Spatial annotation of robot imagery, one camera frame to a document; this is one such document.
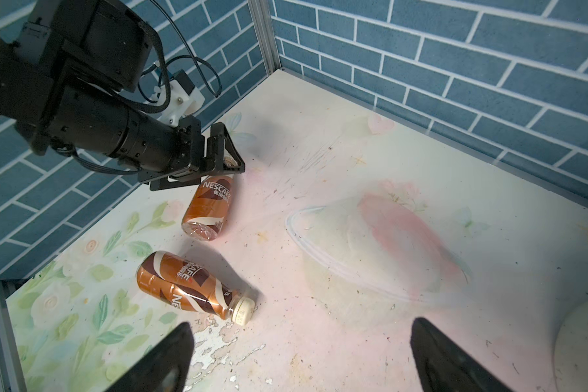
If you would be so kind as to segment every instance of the blue brick wallpaper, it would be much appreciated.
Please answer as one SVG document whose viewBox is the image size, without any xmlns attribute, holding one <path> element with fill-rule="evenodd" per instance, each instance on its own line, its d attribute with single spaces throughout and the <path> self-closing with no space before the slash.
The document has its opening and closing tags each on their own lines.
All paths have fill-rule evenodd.
<svg viewBox="0 0 588 392">
<path fill-rule="evenodd" d="M 282 66 L 588 199 L 588 0 L 268 0 Z"/>
<path fill-rule="evenodd" d="M 186 54 L 170 23 L 148 0 L 125 3 L 158 31 L 166 58 Z M 264 80 L 266 69 L 246 0 L 160 0 L 190 47 L 207 59 L 222 80 L 218 99 L 204 87 L 191 60 L 179 60 L 171 71 L 185 69 L 205 96 L 196 113 L 203 129 Z M 34 4 L 29 0 L 0 0 L 0 37 L 17 38 Z M 155 60 L 150 54 L 147 67 Z M 204 68 L 212 88 L 215 76 Z M 157 75 L 141 79 L 151 93 Z M 143 101 L 139 92 L 126 94 Z M 107 211 L 137 187 L 134 176 L 92 173 L 76 161 L 53 151 L 32 155 L 13 129 L 13 120 L 0 117 L 0 278 L 24 278 L 67 247 Z M 99 164 L 115 163 L 100 154 L 82 153 Z"/>
</svg>

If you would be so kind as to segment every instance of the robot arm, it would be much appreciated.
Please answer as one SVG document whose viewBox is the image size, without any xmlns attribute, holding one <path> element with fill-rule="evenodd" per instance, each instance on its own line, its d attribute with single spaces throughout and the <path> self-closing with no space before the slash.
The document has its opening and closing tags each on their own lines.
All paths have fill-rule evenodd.
<svg viewBox="0 0 588 392">
<path fill-rule="evenodd" d="M 165 93 L 154 105 L 121 97 L 137 87 L 152 48 Z M 152 190 L 245 169 L 223 124 L 212 126 L 205 153 L 200 121 L 180 118 L 178 110 L 188 109 L 181 96 L 192 94 L 200 96 L 183 71 L 168 74 L 157 33 L 120 0 L 40 0 L 15 42 L 0 39 L 0 115 L 16 119 L 35 154 L 50 146 L 86 168 L 126 173 L 76 151 L 102 153 L 137 171 Z M 166 123 L 146 113 L 162 113 Z"/>
</svg>

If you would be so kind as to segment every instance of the nescafe bottle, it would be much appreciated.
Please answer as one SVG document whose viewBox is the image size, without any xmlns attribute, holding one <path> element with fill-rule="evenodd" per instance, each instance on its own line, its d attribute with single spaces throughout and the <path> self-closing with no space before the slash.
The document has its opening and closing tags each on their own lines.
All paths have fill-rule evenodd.
<svg viewBox="0 0 588 392">
<path fill-rule="evenodd" d="M 215 314 L 238 325 L 246 325 L 254 311 L 252 299 L 227 288 L 202 265 L 162 250 L 141 263 L 137 285 L 178 309 Z"/>
<path fill-rule="evenodd" d="M 216 239 L 229 211 L 232 187 L 232 174 L 207 177 L 196 189 L 181 220 L 183 231 L 200 241 Z"/>
</svg>

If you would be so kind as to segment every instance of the plastic lid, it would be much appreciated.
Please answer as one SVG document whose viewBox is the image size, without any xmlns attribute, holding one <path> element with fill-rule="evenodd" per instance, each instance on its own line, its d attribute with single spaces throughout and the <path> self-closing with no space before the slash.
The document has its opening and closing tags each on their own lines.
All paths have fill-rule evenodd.
<svg viewBox="0 0 588 392">
<path fill-rule="evenodd" d="M 237 325 L 246 325 L 253 316 L 254 301 L 248 297 L 242 297 L 233 310 L 233 322 Z"/>
</svg>

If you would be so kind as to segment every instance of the table surface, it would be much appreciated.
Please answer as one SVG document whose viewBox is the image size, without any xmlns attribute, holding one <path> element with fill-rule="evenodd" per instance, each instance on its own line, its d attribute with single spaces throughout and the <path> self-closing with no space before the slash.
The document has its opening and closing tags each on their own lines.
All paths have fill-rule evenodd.
<svg viewBox="0 0 588 392">
<path fill-rule="evenodd" d="M 282 71 L 222 120 L 246 173 L 218 239 L 180 229 L 196 186 L 141 186 L 8 298 L 30 392 L 101 391 L 183 320 L 186 390 L 417 391 L 416 316 L 510 388 L 556 390 L 588 209 Z M 250 323 L 141 293 L 152 250 L 253 296 Z"/>
</svg>

